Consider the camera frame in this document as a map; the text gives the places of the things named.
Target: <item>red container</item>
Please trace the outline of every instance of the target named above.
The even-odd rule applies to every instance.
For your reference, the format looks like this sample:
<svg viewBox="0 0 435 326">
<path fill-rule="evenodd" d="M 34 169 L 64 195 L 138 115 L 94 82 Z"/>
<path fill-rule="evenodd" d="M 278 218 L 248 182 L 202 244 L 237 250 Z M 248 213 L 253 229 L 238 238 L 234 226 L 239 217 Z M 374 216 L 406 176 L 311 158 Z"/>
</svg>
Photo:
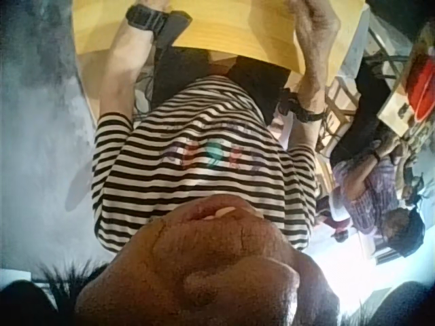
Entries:
<svg viewBox="0 0 435 326">
<path fill-rule="evenodd" d="M 416 57 L 406 83 L 408 100 L 417 122 L 424 121 L 435 108 L 435 62 L 428 55 Z"/>
</svg>

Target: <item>person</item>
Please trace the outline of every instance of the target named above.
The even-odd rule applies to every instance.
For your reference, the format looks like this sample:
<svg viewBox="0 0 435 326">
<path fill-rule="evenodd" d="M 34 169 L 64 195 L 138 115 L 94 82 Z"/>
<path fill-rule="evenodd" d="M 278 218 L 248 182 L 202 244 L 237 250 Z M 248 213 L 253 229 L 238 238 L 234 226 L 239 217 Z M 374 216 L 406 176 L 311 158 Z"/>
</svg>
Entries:
<svg viewBox="0 0 435 326">
<path fill-rule="evenodd" d="M 356 82 L 361 93 L 358 110 L 330 156 L 337 188 L 317 201 L 317 215 L 334 228 L 351 221 L 361 233 L 378 234 L 402 255 L 410 255 L 420 247 L 425 226 L 417 209 L 400 207 L 397 191 L 403 189 L 406 203 L 415 201 L 414 188 L 404 181 L 414 159 L 377 118 L 389 94 L 385 82 L 375 79 L 364 61 Z M 398 246 L 399 235 L 406 247 Z"/>
<path fill-rule="evenodd" d="M 92 165 L 95 234 L 116 258 L 67 290 L 51 282 L 78 325 L 337 324 L 338 298 L 300 250 L 314 224 L 314 148 L 340 22 L 327 0 L 287 2 L 307 68 L 294 100 L 309 119 L 288 151 L 265 122 L 288 71 L 245 58 L 185 85 L 133 129 L 133 86 L 159 26 L 143 18 L 168 0 L 129 10 L 107 60 Z M 181 67 L 173 62 L 173 79 Z"/>
</svg>

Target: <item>wrist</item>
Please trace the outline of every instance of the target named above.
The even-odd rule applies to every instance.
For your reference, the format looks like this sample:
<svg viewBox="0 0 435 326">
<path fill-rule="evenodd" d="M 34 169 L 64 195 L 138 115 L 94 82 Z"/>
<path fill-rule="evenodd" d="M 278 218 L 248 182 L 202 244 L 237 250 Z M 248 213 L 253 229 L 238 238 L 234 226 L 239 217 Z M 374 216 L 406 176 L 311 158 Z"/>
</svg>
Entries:
<svg viewBox="0 0 435 326">
<path fill-rule="evenodd" d="M 304 109 L 313 113 L 325 111 L 325 83 L 317 74 L 306 72 L 298 91 L 298 99 Z"/>
<path fill-rule="evenodd" d="M 382 158 L 384 158 L 385 156 L 388 155 L 382 149 L 379 149 L 379 148 L 375 149 L 373 152 L 376 153 L 380 157 L 380 159 L 382 159 Z"/>
</svg>

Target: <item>fist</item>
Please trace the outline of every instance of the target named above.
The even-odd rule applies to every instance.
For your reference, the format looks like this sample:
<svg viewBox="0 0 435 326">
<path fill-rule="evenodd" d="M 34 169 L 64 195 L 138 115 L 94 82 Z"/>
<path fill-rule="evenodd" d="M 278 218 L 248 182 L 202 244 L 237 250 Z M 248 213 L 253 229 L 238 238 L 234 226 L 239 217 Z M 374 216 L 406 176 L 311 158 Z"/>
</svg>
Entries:
<svg viewBox="0 0 435 326">
<path fill-rule="evenodd" d="M 164 12 L 169 6 L 169 0 L 137 0 L 137 3 L 159 12 Z"/>
<path fill-rule="evenodd" d="M 296 18 L 296 35 L 307 66 L 328 61 L 341 24 L 329 0 L 285 0 Z"/>
<path fill-rule="evenodd" d="M 400 145 L 400 139 L 397 135 L 388 137 L 381 146 L 376 150 L 378 155 L 383 158 L 389 155 L 397 146 Z"/>
</svg>

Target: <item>black watch strap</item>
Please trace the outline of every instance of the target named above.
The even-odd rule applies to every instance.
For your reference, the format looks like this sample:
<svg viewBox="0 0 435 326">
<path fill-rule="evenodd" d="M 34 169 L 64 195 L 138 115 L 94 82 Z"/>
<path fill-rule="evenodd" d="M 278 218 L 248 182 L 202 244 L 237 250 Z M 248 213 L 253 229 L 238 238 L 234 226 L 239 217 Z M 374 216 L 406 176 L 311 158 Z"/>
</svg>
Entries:
<svg viewBox="0 0 435 326">
<path fill-rule="evenodd" d="M 376 158 L 376 161 L 378 161 L 378 163 L 381 161 L 381 157 L 379 156 L 377 151 L 373 150 L 372 155 Z"/>
<path fill-rule="evenodd" d="M 150 9 L 144 5 L 130 7 L 126 14 L 128 24 L 142 31 L 152 31 L 156 39 L 163 30 L 168 14 Z"/>
<path fill-rule="evenodd" d="M 304 109 L 299 102 L 298 94 L 291 92 L 289 88 L 284 89 L 281 93 L 279 112 L 282 115 L 293 112 L 296 118 L 303 123 L 322 120 L 326 115 L 325 112 L 314 114 Z"/>
</svg>

